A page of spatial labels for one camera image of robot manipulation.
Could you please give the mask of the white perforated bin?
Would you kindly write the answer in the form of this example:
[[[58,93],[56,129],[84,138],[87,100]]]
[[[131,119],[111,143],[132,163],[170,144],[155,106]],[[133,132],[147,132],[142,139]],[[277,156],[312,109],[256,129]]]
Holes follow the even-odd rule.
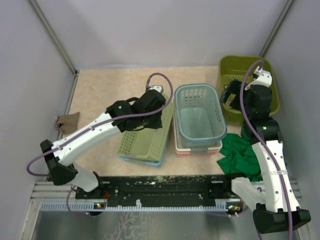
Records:
[[[221,149],[227,134],[222,110],[215,100],[175,98],[174,137],[176,149]]]

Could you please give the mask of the teal perforated basket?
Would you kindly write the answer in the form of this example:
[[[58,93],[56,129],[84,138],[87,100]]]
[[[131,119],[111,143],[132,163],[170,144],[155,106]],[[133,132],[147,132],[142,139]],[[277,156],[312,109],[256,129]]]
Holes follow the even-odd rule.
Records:
[[[227,135],[217,90],[210,84],[185,84],[174,93],[177,129],[190,144],[213,143]]]

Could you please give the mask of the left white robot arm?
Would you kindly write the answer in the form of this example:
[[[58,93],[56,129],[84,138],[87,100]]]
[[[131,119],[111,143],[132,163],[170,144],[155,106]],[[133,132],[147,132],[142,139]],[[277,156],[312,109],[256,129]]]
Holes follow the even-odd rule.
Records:
[[[95,145],[123,132],[162,127],[161,115],[166,99],[163,87],[154,85],[141,97],[118,100],[93,122],[70,136],[40,144],[53,184],[72,184],[97,199],[104,186],[97,173],[75,165],[75,160]]]

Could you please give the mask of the light blue plastic bin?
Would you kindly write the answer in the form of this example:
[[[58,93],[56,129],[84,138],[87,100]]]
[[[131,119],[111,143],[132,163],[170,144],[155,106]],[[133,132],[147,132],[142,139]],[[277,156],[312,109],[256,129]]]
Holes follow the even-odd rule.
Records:
[[[165,142],[165,146],[163,148],[162,156],[160,158],[160,161],[140,160],[140,159],[128,158],[128,157],[124,157],[124,156],[118,156],[118,158],[123,160],[123,161],[125,161],[125,162],[128,162],[128,163],[135,163],[135,164],[141,164],[141,165],[160,168],[162,166],[162,164],[163,164],[164,159],[165,159],[167,146],[168,146],[168,140],[166,140],[166,142]]]

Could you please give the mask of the light green plastic bin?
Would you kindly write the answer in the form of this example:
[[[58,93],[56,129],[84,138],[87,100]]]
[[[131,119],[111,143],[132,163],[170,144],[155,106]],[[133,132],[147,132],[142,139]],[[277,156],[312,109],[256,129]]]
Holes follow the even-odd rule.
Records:
[[[124,132],[117,150],[117,157],[160,161],[166,140],[169,139],[173,113],[174,103],[171,102],[162,111],[162,128]]]

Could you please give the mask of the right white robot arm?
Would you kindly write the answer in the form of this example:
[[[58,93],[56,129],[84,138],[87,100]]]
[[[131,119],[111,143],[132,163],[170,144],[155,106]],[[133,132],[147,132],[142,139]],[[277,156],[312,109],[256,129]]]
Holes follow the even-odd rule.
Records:
[[[243,84],[232,79],[222,91],[220,102],[230,95],[231,108],[241,111],[243,129],[255,153],[265,193],[259,192],[246,177],[236,177],[223,185],[229,198],[240,196],[252,210],[254,225],[260,234],[293,231],[311,221],[293,193],[283,155],[280,126],[270,116],[272,90],[261,84]]]

